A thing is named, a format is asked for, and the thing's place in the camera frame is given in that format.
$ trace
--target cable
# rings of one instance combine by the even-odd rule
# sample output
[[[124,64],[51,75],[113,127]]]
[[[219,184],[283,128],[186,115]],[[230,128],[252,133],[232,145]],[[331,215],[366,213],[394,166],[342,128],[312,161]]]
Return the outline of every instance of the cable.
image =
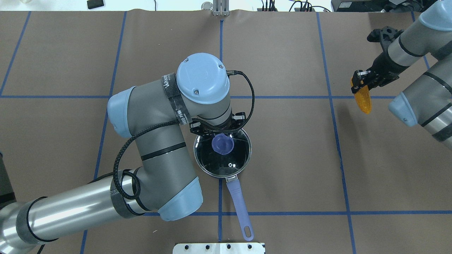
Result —
[[[36,253],[36,254],[41,254],[42,250],[44,249],[44,246],[46,246],[46,245],[41,245],[41,247],[38,250],[38,253]]]
[[[297,0],[297,1],[292,1],[293,2],[293,4],[292,4],[292,6],[290,6],[290,9],[289,9],[289,11],[291,11],[292,10],[292,8],[293,8],[293,6],[296,4],[296,3],[300,3],[300,11],[302,10],[302,9],[305,9],[306,8],[306,6],[308,7],[308,9],[309,9],[309,6],[312,6],[311,5],[311,3],[310,2],[308,2],[308,1],[306,1],[306,2],[303,2],[303,1],[299,1],[299,0]]]
[[[300,8],[301,8],[301,5],[302,5],[301,1],[294,1],[293,4],[292,4],[292,6],[290,6],[289,11],[291,11],[292,8],[293,8],[293,6],[294,6],[296,3],[298,3],[298,2],[300,3]]]
[[[311,6],[311,9],[314,8],[314,7],[320,7],[320,8],[325,9],[327,12],[331,12],[329,9],[327,9],[327,8],[325,8],[323,6],[319,6],[319,5]]]
[[[193,118],[193,121],[196,122],[200,122],[204,125],[206,125],[207,127],[213,129],[214,131],[218,131],[218,132],[224,132],[224,133],[231,133],[231,132],[236,132],[239,131],[241,128],[243,128],[245,126],[245,124],[247,124],[247,122],[250,120],[251,115],[253,115],[253,111],[254,111],[254,101],[255,101],[255,95],[254,95],[254,88],[253,85],[251,84],[250,79],[245,75],[245,73],[243,73],[242,71],[226,71],[226,73],[228,74],[228,76],[231,75],[242,75],[246,81],[248,82],[248,84],[250,85],[250,89],[251,89],[251,110],[250,110],[250,114],[248,115],[248,117],[245,119],[245,121],[243,122],[242,125],[240,125],[240,127],[232,129],[232,130],[225,130],[225,129],[220,129],[216,126],[213,126],[211,124],[209,124],[208,122],[201,120],[199,118]]]
[[[99,180],[102,180],[102,179],[107,178],[107,177],[112,176],[112,175],[113,175],[113,172],[106,173],[106,174],[101,175],[101,176],[99,176],[98,178],[92,180],[91,182],[89,182],[89,183],[87,183],[87,184],[97,182],[97,181],[99,181]]]
[[[134,136],[132,136],[131,138],[129,138],[129,140],[127,140],[127,142],[122,146],[121,150],[119,150],[119,153],[116,156],[116,159],[113,164],[113,183],[123,198],[136,199],[140,195],[140,192],[141,192],[140,180],[133,173],[130,173],[129,171],[122,172],[123,174],[132,177],[132,179],[135,181],[136,190],[133,195],[129,195],[129,194],[127,194],[127,192],[124,191],[124,189],[122,188],[121,181],[119,180],[119,175],[118,175],[119,162],[121,161],[121,158],[124,155],[124,152],[126,151],[126,149],[129,147],[130,144],[132,144],[132,142],[135,139],[143,136],[144,134],[146,134],[150,131],[153,131],[155,129],[161,128],[161,127],[166,127],[166,126],[175,125],[175,124],[179,124],[179,121],[176,120],[176,121],[171,121],[171,122],[164,122],[164,123],[160,123],[160,124],[151,126],[147,129],[144,129],[144,130],[140,131],[139,133],[135,134]]]

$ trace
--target blue tape line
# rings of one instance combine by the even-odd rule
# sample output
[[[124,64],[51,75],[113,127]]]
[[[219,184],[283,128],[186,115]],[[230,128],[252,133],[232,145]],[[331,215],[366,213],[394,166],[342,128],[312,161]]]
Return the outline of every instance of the blue tape line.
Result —
[[[414,21],[416,21],[416,18],[414,17],[414,12],[411,12],[411,19]]]
[[[233,95],[231,99],[251,99],[251,95]],[[328,99],[328,96],[315,95],[256,95],[256,99]]]
[[[82,246],[80,247],[80,254],[83,254],[85,252],[85,244],[86,244],[86,235],[87,234],[88,234],[88,230],[83,231]]]
[[[342,174],[342,188],[344,190],[345,207],[346,207],[347,212],[348,212],[348,215],[347,215],[348,229],[350,231],[350,240],[351,240],[351,244],[352,244],[352,251],[353,251],[353,254],[356,254],[356,246],[355,246],[355,237],[354,237],[354,233],[353,233],[352,217],[350,215],[350,204],[348,202],[347,184],[345,182],[344,164],[342,162],[342,153],[341,153],[341,150],[340,150],[339,135],[338,135],[337,125],[336,125],[336,116],[334,114],[334,105],[333,105],[333,98],[332,98],[332,94],[331,94],[330,78],[328,76],[328,68],[327,68],[326,56],[325,56],[325,47],[324,47],[324,44],[323,44],[322,26],[320,24],[319,13],[316,12],[315,14],[317,16],[317,26],[319,28],[319,38],[320,38],[320,46],[321,46],[321,49],[322,49],[323,67],[325,69],[326,86],[328,88],[328,95],[330,97],[331,117],[333,119],[334,136],[336,138],[336,148],[337,148],[338,155],[339,155],[340,170],[341,170],[341,174]]]
[[[430,69],[430,65],[428,64],[428,60],[427,60],[426,56],[424,56],[424,62],[425,62],[425,66],[427,67],[427,70]]]
[[[12,99],[109,99],[110,95],[0,95]]]
[[[223,212],[223,216],[237,216],[236,212]],[[347,215],[348,212],[248,212],[250,216],[319,216]]]
[[[236,212],[194,212],[189,216],[237,216]],[[344,215],[410,215],[410,214],[452,214],[452,210],[407,210],[407,211],[313,211],[313,212],[248,212],[250,216],[344,216]],[[143,216],[160,216],[157,212],[147,212]]]
[[[160,216],[157,212],[147,212],[143,216]],[[189,216],[218,216],[218,212],[194,212]]]
[[[223,22],[220,20],[220,61],[223,62]],[[223,181],[218,180],[218,242],[223,238]]]
[[[122,19],[121,34],[119,35],[119,42],[118,42],[118,51],[116,52],[116,61],[115,61],[114,70],[113,70],[112,83],[110,86],[110,96],[113,93],[114,81],[115,81],[115,77],[116,77],[116,69],[118,68],[119,54],[121,52],[122,35],[124,34],[124,27],[126,24],[126,16],[127,16],[127,11],[124,12],[124,17]],[[93,179],[96,179],[97,175],[99,173],[100,158],[102,157],[102,149],[104,147],[105,131],[107,130],[107,120],[108,120],[108,113],[107,113],[107,111],[105,111],[104,127],[102,128],[102,135],[100,137],[99,152],[97,154],[96,169],[94,170]],[[80,254],[83,254],[85,252],[86,234],[85,233],[83,234],[83,240],[82,240],[82,246],[80,248]]]
[[[20,33],[19,40],[17,41],[16,48],[14,49],[13,56],[11,57],[11,61],[9,62],[8,70],[6,71],[5,78],[3,79],[3,83],[0,88],[0,95],[3,93],[3,89],[5,89],[6,81],[8,80],[9,72],[13,67],[14,58],[16,57],[17,50],[19,49],[20,42],[22,41],[22,37],[24,37],[25,29],[27,28],[28,21],[30,20],[31,11],[28,12],[27,19],[25,20],[24,27],[22,28],[22,32]]]
[[[10,99],[109,99],[111,95],[0,95]],[[329,99],[330,96],[317,95],[257,95],[256,99]],[[332,95],[333,99],[354,99],[349,95]],[[394,99],[395,96],[371,96],[372,99]],[[233,95],[231,99],[251,99],[250,95]]]
[[[416,21],[416,18],[414,16],[414,12],[411,12],[411,19],[413,20],[413,22]],[[424,56],[424,62],[425,62],[425,66],[427,67],[427,70],[430,69],[430,65],[428,64],[428,60],[427,60],[426,56]]]
[[[116,60],[114,62],[112,83],[111,83],[111,86],[110,86],[110,96],[113,95],[113,86],[114,86],[114,82],[115,82],[115,79],[116,79],[116,70],[118,68],[119,54],[121,53],[122,36],[124,34],[124,27],[126,25],[126,17],[127,17],[127,11],[124,12],[124,17],[122,18],[121,34],[119,35],[118,50],[116,52]]]
[[[351,215],[390,215],[390,214],[452,214],[452,210],[431,211],[358,211],[350,212]]]
[[[354,99],[352,95],[256,95],[256,99]],[[394,99],[395,96],[371,96],[372,99]],[[232,95],[231,99],[251,99],[250,95]]]
[[[223,239],[223,180],[218,179],[218,242]]]
[[[223,21],[220,20],[220,61],[223,62]]]
[[[104,147],[105,132],[107,130],[107,122],[108,122],[107,120],[108,120],[108,114],[107,114],[107,111],[105,111],[104,126],[102,127],[102,135],[100,136],[99,151],[97,153],[96,169],[94,170],[93,180],[95,180],[97,178],[97,175],[99,173],[100,158],[102,157],[102,149]]]

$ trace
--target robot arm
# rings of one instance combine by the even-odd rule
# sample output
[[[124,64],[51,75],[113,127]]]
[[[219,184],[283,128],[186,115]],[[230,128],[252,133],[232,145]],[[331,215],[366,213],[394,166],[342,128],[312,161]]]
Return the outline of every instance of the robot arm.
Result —
[[[371,110],[368,91],[399,78],[399,74],[427,53],[438,62],[401,92],[389,110],[408,126],[419,124],[452,149],[452,0],[440,0],[421,14],[406,31],[376,29],[368,41],[383,48],[372,67],[357,70],[352,93],[360,108]]]
[[[234,124],[240,122],[235,119],[243,118],[231,113],[228,75],[216,57],[197,53],[180,64],[177,76],[165,75],[110,98],[108,116],[123,137],[164,122],[171,125],[136,138],[143,166],[126,175],[119,171],[120,188],[114,177],[108,176],[29,203],[14,199],[1,202],[0,252],[24,254],[58,237],[147,211],[158,211],[165,221],[196,211],[203,202],[201,187],[177,123],[189,124],[190,115],[198,115],[204,124],[192,122],[193,132],[211,133],[209,125],[234,129]],[[10,185],[3,188],[3,183],[9,183],[7,174],[0,175],[0,183],[0,196],[12,193]],[[141,187],[139,195],[137,186]],[[124,198],[124,194],[133,198]]]

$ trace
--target table surface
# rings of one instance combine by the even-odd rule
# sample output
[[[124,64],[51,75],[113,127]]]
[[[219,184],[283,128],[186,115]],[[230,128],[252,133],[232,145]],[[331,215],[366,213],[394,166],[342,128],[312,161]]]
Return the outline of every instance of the table surface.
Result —
[[[162,11],[190,11],[201,10],[201,5],[207,0],[156,0],[157,10]],[[312,5],[319,5],[332,11],[330,0],[312,0]],[[105,6],[98,7],[89,11],[126,11],[132,9],[154,10],[153,0],[104,0]],[[293,4],[289,0],[277,0],[275,5],[278,11],[288,11]],[[261,0],[231,0],[229,1],[229,10],[242,9],[257,11],[262,7]],[[317,11],[323,11],[322,8],[315,8]],[[29,3],[22,3],[20,0],[0,0],[0,11],[2,10],[51,10],[51,11],[88,11],[86,0],[32,0]]]
[[[0,150],[19,201],[111,172],[125,142],[107,121],[109,97],[211,53],[254,85],[245,127],[253,154],[240,175],[255,241],[267,253],[452,253],[452,157],[389,102],[428,66],[372,90],[363,114],[350,76],[381,52],[367,33],[407,28],[418,14],[209,11],[1,12]],[[231,77],[234,112],[250,91]],[[182,127],[187,145],[195,136]],[[165,222],[155,212],[61,237],[43,254],[171,253],[174,244],[242,242],[224,182],[195,164],[201,208]],[[135,146],[120,168],[141,165]]]

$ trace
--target pot handle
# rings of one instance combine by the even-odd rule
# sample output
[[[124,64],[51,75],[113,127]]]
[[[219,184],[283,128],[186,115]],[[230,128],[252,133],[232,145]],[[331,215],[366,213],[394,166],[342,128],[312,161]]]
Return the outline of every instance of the pot handle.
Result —
[[[234,202],[235,211],[239,218],[240,229],[242,230],[243,238],[246,241],[251,241],[254,238],[253,226],[251,225],[250,216],[248,210],[246,210],[245,200],[243,199],[242,187],[239,180],[233,180],[226,182],[226,186],[229,189],[229,193],[232,196]]]

